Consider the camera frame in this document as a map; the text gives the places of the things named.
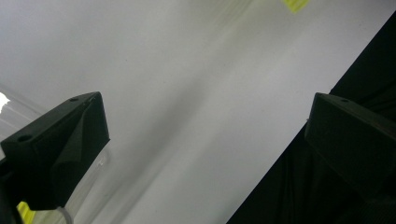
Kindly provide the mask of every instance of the white backdrop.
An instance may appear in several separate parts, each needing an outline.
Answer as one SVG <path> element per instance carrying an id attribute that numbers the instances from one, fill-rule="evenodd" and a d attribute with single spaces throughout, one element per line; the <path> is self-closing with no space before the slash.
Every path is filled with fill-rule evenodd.
<path id="1" fill-rule="evenodd" d="M 0 85 L 42 112 L 103 94 L 110 163 L 76 223 L 225 223 L 395 9 L 5 0 Z"/>

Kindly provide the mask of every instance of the yellow object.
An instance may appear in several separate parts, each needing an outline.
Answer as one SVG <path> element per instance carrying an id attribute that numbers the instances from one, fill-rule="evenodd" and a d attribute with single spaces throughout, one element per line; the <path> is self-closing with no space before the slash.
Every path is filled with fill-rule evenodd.
<path id="1" fill-rule="evenodd" d="M 24 224 L 32 224 L 33 218 L 35 218 L 35 211 L 30 210 L 29 205 L 25 202 L 21 202 L 17 206 L 18 211 L 21 214 L 21 218 Z"/>
<path id="2" fill-rule="evenodd" d="M 283 0 L 292 13 L 297 13 L 308 4 L 309 0 Z"/>

